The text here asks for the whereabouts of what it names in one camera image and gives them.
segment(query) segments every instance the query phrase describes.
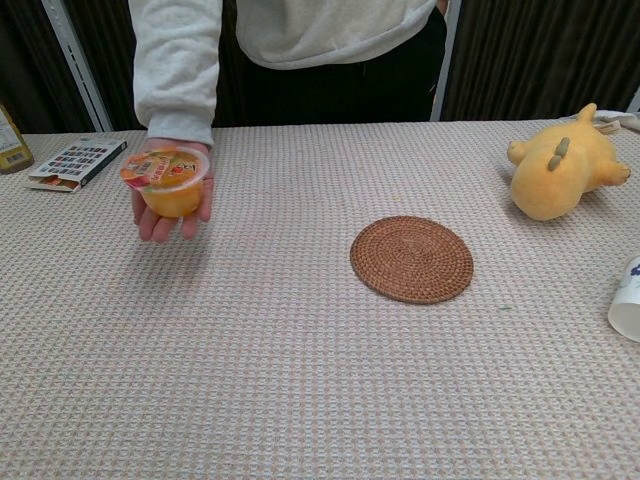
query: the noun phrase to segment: sweatshirt sleeve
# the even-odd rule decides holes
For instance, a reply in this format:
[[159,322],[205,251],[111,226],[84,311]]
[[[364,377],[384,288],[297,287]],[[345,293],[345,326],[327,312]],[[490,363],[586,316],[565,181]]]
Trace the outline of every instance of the sweatshirt sleeve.
[[211,147],[222,0],[129,0],[133,95],[148,137]]

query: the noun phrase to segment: round rattan coaster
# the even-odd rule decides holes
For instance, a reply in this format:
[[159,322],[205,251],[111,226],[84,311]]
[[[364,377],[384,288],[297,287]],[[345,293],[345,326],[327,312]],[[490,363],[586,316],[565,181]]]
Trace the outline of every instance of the round rattan coaster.
[[383,218],[362,230],[351,246],[351,265],[378,293],[419,304],[455,297],[473,276],[471,252],[460,237],[410,216]]

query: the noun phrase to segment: dark curtain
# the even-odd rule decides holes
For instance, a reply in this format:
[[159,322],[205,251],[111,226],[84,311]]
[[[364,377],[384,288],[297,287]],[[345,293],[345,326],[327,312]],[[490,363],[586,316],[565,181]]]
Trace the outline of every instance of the dark curtain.
[[640,84],[638,0],[463,0],[443,120],[625,111]]
[[94,131],[40,0],[0,5],[0,101],[18,129]]
[[[115,130],[143,128],[133,109],[135,35],[127,0],[65,0]],[[219,45],[220,78],[214,126],[245,123],[241,53],[235,39],[235,1],[225,0]]]

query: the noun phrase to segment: gray sweatshirt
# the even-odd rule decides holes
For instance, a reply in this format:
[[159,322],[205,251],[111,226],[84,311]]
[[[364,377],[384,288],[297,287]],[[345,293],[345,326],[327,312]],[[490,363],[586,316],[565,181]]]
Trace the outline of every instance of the gray sweatshirt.
[[[427,23],[436,0],[237,0],[255,63],[295,69],[382,55]],[[129,0],[134,98],[149,137],[213,145],[222,0]]]

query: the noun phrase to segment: yellow bottle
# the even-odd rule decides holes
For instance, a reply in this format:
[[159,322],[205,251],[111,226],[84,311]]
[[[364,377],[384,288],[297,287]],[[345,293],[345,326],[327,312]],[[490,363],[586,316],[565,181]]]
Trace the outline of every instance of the yellow bottle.
[[0,173],[15,173],[33,165],[33,154],[9,112],[0,104]]

